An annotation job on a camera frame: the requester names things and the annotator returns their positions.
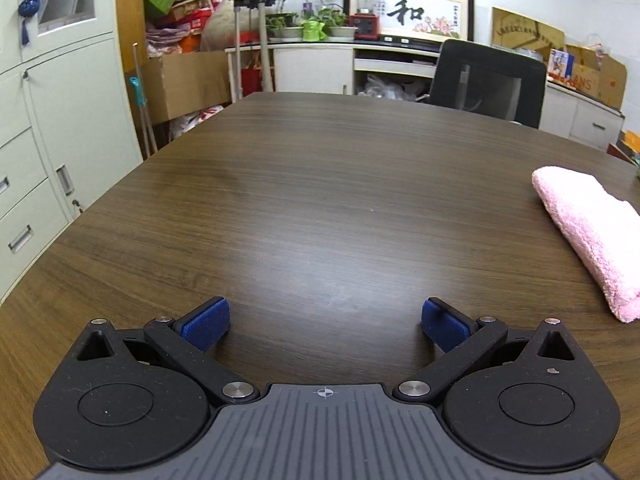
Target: blue gripper pad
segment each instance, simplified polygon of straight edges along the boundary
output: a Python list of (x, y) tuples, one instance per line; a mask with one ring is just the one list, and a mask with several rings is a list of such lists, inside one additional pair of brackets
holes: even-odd
[(429, 298), (422, 306), (422, 331), (443, 352), (455, 348), (472, 334), (468, 324), (456, 319), (450, 312)]
[(229, 303), (217, 296), (182, 316), (174, 330), (201, 352), (207, 352), (229, 330)]

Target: picture frame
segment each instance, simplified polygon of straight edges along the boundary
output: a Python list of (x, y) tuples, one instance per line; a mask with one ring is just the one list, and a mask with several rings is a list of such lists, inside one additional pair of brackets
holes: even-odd
[[(440, 48), (449, 38), (474, 40), (474, 0), (378, 0), (380, 40)], [(344, 0), (347, 15), (356, 0)]]

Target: crosshair marking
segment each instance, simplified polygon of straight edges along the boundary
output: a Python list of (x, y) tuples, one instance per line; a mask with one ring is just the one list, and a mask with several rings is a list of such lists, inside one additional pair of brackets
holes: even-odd
[(320, 388), (318, 391), (316, 391), (316, 394), (326, 399), (327, 397), (331, 397), (334, 394), (334, 391), (331, 388), (327, 388), (325, 386), (324, 388)]

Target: blue handle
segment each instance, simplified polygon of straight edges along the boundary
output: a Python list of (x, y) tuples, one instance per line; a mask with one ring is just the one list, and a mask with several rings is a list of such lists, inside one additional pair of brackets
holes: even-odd
[(146, 105), (145, 93), (142, 90), (140, 79), (137, 77), (130, 77), (129, 82), (132, 84), (134, 90), (136, 91), (136, 101), (138, 102), (138, 106)]
[(217, 296), (176, 320), (173, 329), (201, 352), (207, 352), (229, 329), (229, 303)]
[(478, 330), (478, 324), (438, 298), (422, 306), (422, 331), (442, 351), (453, 350)]

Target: plastic bag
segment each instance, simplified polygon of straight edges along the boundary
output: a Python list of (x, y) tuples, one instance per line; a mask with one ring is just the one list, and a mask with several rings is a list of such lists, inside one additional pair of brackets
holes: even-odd
[(302, 40), (303, 41), (324, 41), (326, 34), (324, 33), (324, 23), (309, 20), (302, 24)]
[(367, 84), (364, 87), (364, 92), (360, 92), (360, 95), (412, 102), (417, 97), (415, 93), (405, 91), (405, 88), (402, 88), (399, 84), (371, 74), (367, 75)]
[(221, 105), (217, 105), (171, 119), (169, 121), (169, 138), (171, 140), (177, 139), (223, 109), (224, 108)]
[(611, 53), (611, 49), (608, 46), (605, 46), (600, 39), (600, 36), (597, 34), (590, 34), (587, 36), (587, 40), (583, 45), (585, 48), (589, 50), (595, 51), (598, 56), (598, 59), (601, 59)]

